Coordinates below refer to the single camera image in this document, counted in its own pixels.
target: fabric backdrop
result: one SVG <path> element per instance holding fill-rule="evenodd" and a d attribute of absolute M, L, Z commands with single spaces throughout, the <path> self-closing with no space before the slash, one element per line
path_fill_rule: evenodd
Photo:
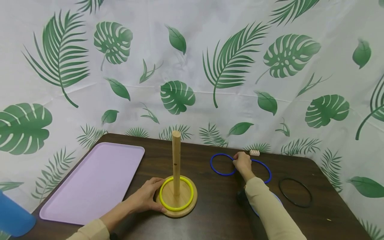
<path fill-rule="evenodd" d="M 311 158 L 384 239 L 383 7 L 3 2 L 0 189 L 31 212 L 103 134 L 177 129 L 183 142 Z"/>

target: hand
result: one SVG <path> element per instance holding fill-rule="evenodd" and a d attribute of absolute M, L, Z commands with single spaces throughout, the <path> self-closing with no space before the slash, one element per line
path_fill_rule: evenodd
<path fill-rule="evenodd" d="M 154 210 L 158 212 L 166 212 L 167 210 L 161 204 L 153 201 L 153 195 L 156 190 L 164 183 L 164 179 L 153 177 L 146 181 L 134 194 L 129 196 L 124 203 L 129 205 L 133 212 L 144 212 Z"/>
<path fill-rule="evenodd" d="M 243 176 L 245 182 L 255 177 L 252 172 L 252 161 L 249 155 L 245 152 L 238 152 L 233 156 L 233 159 L 233 164 Z"/>

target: yellow ring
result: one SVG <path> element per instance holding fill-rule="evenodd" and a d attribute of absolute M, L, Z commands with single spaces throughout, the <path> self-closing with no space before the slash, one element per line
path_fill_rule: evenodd
<path fill-rule="evenodd" d="M 164 188 L 164 186 L 165 186 L 168 182 L 170 182 L 170 181 L 172 181 L 172 180 L 173 180 L 173 177 L 170 177 L 170 178 L 168 178 L 168 179 L 163 183 L 163 185 L 161 185 L 160 192 L 159 192 L 159 197 L 160 197 L 160 202 L 161 202 L 161 204 L 162 204 L 166 209 L 168 209 L 168 210 L 170 210 L 170 211 L 173 211 L 173 212 L 177 212 L 177 211 L 181 211 L 181 210 L 186 209 L 186 208 L 191 204 L 192 199 L 193 199 L 193 187 L 192 187 L 192 184 L 191 184 L 190 181 L 188 181 L 188 180 L 187 180 L 186 178 L 184 178 L 184 177 L 180 177 L 180 180 L 181 180 L 181 181 L 183 181 L 183 182 L 185 182 L 186 184 L 188 184 L 189 189 L 190 189 L 190 191 L 191 191 L 191 197 L 189 198 L 189 201 L 187 202 L 187 204 L 185 204 L 185 205 L 182 206 L 182 207 L 170 207 L 170 206 L 168 206 L 168 205 L 164 202 L 162 193 L 163 193 L 163 188 Z"/>

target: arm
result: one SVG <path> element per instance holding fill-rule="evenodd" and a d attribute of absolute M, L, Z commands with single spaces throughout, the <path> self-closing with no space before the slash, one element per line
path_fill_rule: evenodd
<path fill-rule="evenodd" d="M 238 152 L 233 164 L 243 176 L 245 193 L 251 206 L 259 213 L 269 240 L 306 240 L 291 216 L 269 191 L 264 182 L 257 178 L 251 168 L 251 159 L 244 152 Z"/>
<path fill-rule="evenodd" d="M 109 233 L 129 214 L 147 210 L 166 212 L 167 210 L 161 204 L 153 201 L 155 191 L 163 183 L 164 179 L 151 178 L 125 201 L 118 203 L 100 219 L 93 220 L 80 228 L 67 240 L 108 240 Z"/>

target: lavender tray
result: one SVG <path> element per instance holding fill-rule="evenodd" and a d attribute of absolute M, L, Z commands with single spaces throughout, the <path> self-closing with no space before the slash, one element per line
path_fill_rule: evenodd
<path fill-rule="evenodd" d="M 97 144 L 40 210 L 40 218 L 85 225 L 122 201 L 144 148 Z"/>

